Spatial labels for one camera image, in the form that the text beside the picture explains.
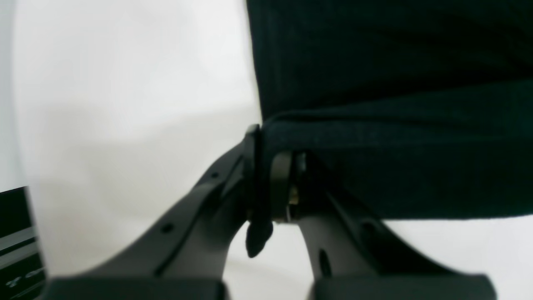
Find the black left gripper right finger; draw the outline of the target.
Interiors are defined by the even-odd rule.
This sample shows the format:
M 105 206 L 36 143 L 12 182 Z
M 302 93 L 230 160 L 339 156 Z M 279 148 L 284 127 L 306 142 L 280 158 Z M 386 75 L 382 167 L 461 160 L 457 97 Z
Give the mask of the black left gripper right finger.
M 438 264 L 390 230 L 314 156 L 271 163 L 275 221 L 297 224 L 314 275 L 309 300 L 494 300 L 485 275 Z

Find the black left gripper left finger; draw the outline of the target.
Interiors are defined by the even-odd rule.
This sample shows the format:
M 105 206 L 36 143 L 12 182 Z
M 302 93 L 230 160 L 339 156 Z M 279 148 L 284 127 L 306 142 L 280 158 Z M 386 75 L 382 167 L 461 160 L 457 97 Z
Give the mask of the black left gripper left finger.
M 258 187 L 260 126 L 217 159 L 194 188 L 137 241 L 74 277 L 53 279 L 44 300 L 226 300 L 229 245 L 250 222 L 256 256 L 267 240 L 267 205 Z

